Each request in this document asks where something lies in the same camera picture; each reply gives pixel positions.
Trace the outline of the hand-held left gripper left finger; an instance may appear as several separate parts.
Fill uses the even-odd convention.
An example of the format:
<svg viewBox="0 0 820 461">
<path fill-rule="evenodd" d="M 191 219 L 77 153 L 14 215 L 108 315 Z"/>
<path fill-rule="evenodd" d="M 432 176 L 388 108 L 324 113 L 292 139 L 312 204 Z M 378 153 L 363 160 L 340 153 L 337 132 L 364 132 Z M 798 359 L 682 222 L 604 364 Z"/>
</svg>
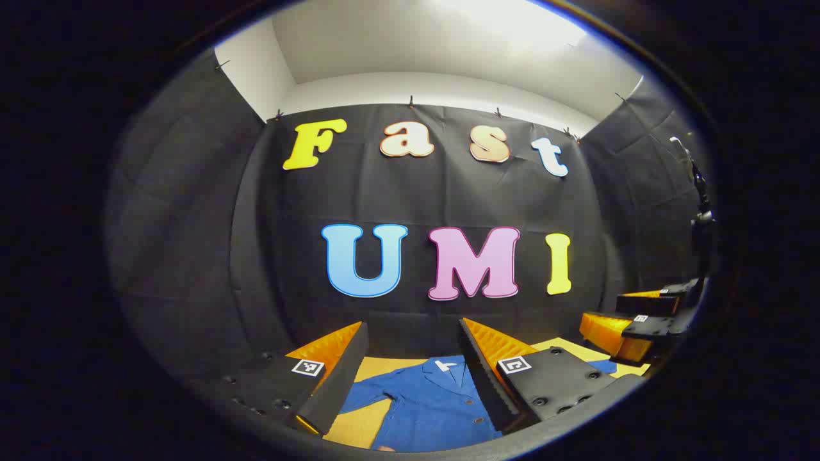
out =
<svg viewBox="0 0 820 461">
<path fill-rule="evenodd" d="M 324 437 L 341 412 L 368 346 L 358 321 L 285 354 L 223 374 L 218 400 L 264 420 Z"/>
</svg>

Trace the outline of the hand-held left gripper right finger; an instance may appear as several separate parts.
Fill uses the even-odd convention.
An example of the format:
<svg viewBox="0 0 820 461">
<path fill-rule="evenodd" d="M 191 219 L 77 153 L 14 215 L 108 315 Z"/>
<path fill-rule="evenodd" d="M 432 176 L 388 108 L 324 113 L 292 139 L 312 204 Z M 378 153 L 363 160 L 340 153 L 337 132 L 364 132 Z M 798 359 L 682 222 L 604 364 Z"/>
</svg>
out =
<svg viewBox="0 0 820 461">
<path fill-rule="evenodd" d="M 598 414 L 643 384 L 642 376 L 615 378 L 560 346 L 537 350 L 479 322 L 463 318 L 459 324 L 479 398 L 504 435 L 577 408 Z"/>
</svg>

